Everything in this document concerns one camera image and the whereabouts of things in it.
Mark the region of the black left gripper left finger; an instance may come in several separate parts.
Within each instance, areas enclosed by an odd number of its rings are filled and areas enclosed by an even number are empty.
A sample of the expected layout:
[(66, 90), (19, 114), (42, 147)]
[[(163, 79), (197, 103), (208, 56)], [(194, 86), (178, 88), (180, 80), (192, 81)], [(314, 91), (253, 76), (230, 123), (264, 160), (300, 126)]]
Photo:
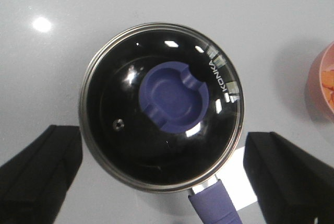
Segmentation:
[(1, 166), (1, 223), (53, 223), (81, 162), (79, 127), (50, 125)]

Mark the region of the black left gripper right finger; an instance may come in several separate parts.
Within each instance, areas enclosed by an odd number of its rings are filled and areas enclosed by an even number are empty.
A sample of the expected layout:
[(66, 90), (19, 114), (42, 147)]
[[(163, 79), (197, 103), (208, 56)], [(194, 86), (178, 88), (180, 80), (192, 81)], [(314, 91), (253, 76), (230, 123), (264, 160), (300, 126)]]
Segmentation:
[(333, 167), (275, 132), (249, 132), (243, 166), (266, 223), (333, 223)]

